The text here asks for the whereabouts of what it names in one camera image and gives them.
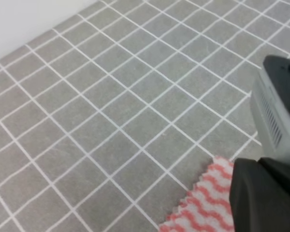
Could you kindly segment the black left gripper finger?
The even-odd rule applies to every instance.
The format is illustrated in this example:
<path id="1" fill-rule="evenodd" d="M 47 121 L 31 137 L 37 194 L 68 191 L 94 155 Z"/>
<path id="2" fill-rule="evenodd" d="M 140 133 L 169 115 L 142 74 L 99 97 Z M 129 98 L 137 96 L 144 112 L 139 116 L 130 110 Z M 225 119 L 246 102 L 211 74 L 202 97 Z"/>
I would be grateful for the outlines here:
<path id="1" fill-rule="evenodd" d="M 290 165 L 236 159 L 229 201 L 236 232 L 290 232 Z"/>

